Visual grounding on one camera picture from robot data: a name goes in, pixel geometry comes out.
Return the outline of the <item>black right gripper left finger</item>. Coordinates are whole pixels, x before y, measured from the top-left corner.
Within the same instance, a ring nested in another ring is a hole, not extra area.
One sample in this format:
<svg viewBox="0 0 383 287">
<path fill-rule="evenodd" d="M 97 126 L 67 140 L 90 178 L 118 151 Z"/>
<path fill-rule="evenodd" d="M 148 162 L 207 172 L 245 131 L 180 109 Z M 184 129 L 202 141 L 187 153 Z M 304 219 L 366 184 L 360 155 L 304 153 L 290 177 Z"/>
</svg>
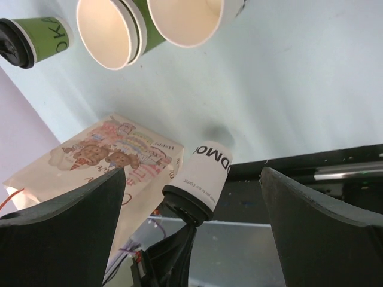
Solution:
<svg viewBox="0 0 383 287">
<path fill-rule="evenodd" d="M 102 286 L 125 189 L 114 169 L 1 217 L 1 286 Z"/>
</svg>

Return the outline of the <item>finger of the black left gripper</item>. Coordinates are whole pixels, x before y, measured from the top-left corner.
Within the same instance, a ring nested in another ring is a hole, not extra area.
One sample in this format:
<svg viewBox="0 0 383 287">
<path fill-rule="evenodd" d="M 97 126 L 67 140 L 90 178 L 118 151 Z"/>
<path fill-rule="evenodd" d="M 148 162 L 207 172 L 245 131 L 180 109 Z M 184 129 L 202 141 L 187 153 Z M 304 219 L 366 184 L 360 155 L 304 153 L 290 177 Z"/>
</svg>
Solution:
<svg viewBox="0 0 383 287">
<path fill-rule="evenodd" d="M 131 266 L 133 287 L 188 287 L 196 227 L 187 224 L 173 235 L 138 251 Z"/>
</svg>

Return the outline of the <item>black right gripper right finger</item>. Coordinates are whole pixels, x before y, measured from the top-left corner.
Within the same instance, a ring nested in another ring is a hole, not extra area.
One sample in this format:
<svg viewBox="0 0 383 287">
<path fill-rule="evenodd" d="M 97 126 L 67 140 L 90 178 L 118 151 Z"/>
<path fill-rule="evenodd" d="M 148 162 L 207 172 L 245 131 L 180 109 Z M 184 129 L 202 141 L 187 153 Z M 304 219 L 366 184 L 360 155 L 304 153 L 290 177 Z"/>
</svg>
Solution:
<svg viewBox="0 0 383 287">
<path fill-rule="evenodd" d="M 382 286 L 382 215 L 265 167 L 260 177 L 287 286 Z"/>
</svg>

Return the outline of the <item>brown paper takeout bag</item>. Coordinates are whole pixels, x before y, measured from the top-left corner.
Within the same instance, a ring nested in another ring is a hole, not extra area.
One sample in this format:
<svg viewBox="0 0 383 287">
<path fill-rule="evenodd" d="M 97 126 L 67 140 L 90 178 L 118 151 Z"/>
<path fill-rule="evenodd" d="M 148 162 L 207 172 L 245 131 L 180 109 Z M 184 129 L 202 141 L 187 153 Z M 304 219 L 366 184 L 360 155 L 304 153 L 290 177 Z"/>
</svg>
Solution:
<svg viewBox="0 0 383 287">
<path fill-rule="evenodd" d="M 184 147 L 118 114 L 62 143 L 4 181 L 18 210 L 85 185 L 123 168 L 126 187 L 109 262 L 158 208 L 162 188 L 183 165 Z"/>
</svg>

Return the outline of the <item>black coffee cup lid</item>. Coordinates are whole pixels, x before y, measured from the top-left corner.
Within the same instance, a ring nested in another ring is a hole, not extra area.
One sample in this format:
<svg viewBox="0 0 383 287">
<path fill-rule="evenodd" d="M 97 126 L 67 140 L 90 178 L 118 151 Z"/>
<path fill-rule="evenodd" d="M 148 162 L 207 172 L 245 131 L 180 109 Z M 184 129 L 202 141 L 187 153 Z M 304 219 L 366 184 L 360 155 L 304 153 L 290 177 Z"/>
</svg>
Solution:
<svg viewBox="0 0 383 287">
<path fill-rule="evenodd" d="M 13 66 L 30 69 L 35 64 L 33 45 L 11 20 L 1 19 L 1 56 Z"/>
</svg>

